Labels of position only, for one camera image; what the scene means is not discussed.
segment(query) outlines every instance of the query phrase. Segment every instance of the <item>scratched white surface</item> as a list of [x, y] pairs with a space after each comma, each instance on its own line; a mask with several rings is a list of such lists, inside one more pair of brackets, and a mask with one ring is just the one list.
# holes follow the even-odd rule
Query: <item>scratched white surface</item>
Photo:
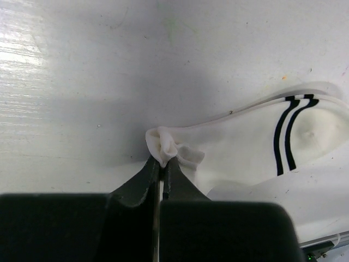
[[[147, 159], [148, 128], [295, 85], [348, 101], [348, 14], [346, 0], [0, 0], [0, 192], [114, 190]], [[343, 148], [342, 173], [321, 177], [333, 188], [288, 200], [335, 217], [304, 241], [349, 230]]]

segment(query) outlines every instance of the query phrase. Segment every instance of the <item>white table surface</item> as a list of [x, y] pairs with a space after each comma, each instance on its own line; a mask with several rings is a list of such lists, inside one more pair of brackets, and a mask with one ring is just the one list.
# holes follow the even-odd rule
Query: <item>white table surface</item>
[[[348, 32], [346, 0], [0, 0], [0, 192], [109, 192], [148, 158], [148, 128], [295, 88], [348, 102]], [[303, 196], [312, 221], [331, 215], [302, 240], [349, 230], [348, 152]]]

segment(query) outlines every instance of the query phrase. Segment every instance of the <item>white fabric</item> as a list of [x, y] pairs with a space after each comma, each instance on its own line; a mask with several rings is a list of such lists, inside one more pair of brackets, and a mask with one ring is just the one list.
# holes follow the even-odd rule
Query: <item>white fabric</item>
[[[278, 125], [280, 138], [276, 139]], [[177, 157], [196, 176], [244, 186], [284, 174], [348, 138], [347, 105], [326, 95], [275, 99], [197, 126], [146, 132], [149, 151], [162, 167]], [[280, 152], [279, 167], [275, 147]]]

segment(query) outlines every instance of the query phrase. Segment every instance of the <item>black stripe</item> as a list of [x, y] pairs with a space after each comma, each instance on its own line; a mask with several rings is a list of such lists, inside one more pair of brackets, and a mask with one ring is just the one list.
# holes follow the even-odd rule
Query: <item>black stripe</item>
[[296, 120], [297, 116], [300, 112], [302, 112], [304, 109], [311, 108], [318, 103], [318, 99], [314, 99], [313, 94], [305, 94], [305, 99], [309, 99], [309, 103], [298, 109], [296, 112], [293, 113], [293, 116], [290, 119], [290, 122], [288, 123], [287, 129], [286, 129], [286, 135], [285, 135], [285, 151], [286, 151], [286, 158], [288, 162], [288, 167], [290, 168], [290, 171], [293, 169], [296, 169], [296, 163], [294, 162], [294, 158], [291, 152], [291, 130], [292, 126], [294, 124], [294, 121]]
[[275, 160], [276, 160], [276, 168], [278, 171], [278, 176], [282, 175], [284, 173], [284, 169], [282, 167], [282, 160], [281, 160], [281, 154], [280, 154], [280, 134], [282, 125], [285, 122], [285, 119], [293, 109], [295, 109], [299, 105], [299, 100], [295, 100], [294, 96], [292, 97], [286, 97], [286, 101], [290, 102], [290, 107], [288, 107], [285, 112], [282, 113], [278, 124], [276, 125], [275, 133], [274, 133], [274, 154], [275, 154]]

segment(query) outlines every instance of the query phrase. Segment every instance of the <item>white sock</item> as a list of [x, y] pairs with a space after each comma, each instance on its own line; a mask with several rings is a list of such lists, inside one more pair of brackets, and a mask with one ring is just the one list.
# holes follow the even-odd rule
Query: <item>white sock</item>
[[177, 156], [196, 175], [245, 186], [293, 170], [348, 138], [348, 107], [325, 95], [275, 99], [205, 124], [146, 133], [162, 167]]

